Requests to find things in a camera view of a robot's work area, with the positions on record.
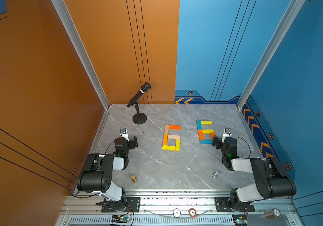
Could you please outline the yellow block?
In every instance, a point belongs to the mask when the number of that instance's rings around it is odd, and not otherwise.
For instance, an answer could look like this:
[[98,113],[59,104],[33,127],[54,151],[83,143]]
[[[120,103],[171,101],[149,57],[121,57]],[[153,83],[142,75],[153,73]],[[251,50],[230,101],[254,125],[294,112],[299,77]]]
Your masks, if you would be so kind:
[[163,145],[162,149],[163,150],[168,150],[168,151],[176,151],[176,147],[174,147],[174,146]]
[[177,151],[177,152],[180,151],[180,143],[181,143],[181,140],[180,139],[177,139],[176,140],[176,146],[175,146],[175,151]]
[[203,134],[211,134],[211,133],[215,133],[215,131],[214,130],[202,130],[202,133]]
[[201,125],[212,125],[212,121],[200,121]]

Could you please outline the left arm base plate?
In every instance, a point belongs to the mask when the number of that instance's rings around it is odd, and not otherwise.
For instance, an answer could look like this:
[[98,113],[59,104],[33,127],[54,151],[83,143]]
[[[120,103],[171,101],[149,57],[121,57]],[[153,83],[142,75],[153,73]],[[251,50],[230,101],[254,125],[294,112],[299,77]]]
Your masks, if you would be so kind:
[[121,201],[118,202],[107,202],[103,204],[101,208],[102,213],[126,213],[131,211],[133,213],[139,212],[140,209],[140,197],[126,197],[122,198]]

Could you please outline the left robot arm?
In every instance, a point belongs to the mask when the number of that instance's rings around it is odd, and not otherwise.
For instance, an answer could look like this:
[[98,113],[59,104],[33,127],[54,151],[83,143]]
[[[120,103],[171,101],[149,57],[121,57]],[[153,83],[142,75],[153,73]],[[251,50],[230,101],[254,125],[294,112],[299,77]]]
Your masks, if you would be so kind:
[[129,152],[138,147],[138,140],[136,136],[130,141],[119,137],[114,144],[114,153],[94,153],[86,157],[76,187],[79,191],[100,195],[110,204],[124,207],[127,205],[125,190],[112,181],[112,174],[127,168]]

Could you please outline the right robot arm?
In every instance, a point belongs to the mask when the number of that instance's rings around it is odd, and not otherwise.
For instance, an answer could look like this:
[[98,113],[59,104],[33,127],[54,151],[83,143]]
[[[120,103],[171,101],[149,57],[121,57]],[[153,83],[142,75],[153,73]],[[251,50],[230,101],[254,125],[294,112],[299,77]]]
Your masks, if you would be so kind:
[[234,137],[214,137],[212,145],[221,150],[222,164],[229,171],[253,174],[253,184],[231,191],[228,205],[234,210],[254,201],[294,196],[297,193],[294,181],[278,158],[240,158]]

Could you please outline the long orange block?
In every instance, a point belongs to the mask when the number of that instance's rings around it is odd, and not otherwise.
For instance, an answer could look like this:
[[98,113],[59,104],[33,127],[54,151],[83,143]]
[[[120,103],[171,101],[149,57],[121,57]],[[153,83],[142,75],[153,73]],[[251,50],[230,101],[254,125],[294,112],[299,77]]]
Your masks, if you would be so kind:
[[169,125],[170,130],[181,130],[181,126],[179,125]]

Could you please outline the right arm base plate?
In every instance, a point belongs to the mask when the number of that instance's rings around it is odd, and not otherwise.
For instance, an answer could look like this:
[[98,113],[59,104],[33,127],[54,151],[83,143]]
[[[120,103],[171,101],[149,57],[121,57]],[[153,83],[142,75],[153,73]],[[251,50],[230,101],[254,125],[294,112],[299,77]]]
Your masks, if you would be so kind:
[[230,197],[226,196],[215,197],[214,201],[217,212],[255,212],[252,202],[233,203]]

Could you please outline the beige wooden block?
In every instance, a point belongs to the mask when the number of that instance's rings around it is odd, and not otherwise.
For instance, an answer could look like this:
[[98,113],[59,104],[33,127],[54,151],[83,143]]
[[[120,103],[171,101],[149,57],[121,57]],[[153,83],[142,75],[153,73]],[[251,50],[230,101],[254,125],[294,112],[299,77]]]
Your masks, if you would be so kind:
[[168,135],[168,139],[178,140],[180,139],[179,135]]
[[168,133],[169,133],[169,125],[166,124],[165,125],[165,129],[164,129],[164,134],[167,134],[168,135]]

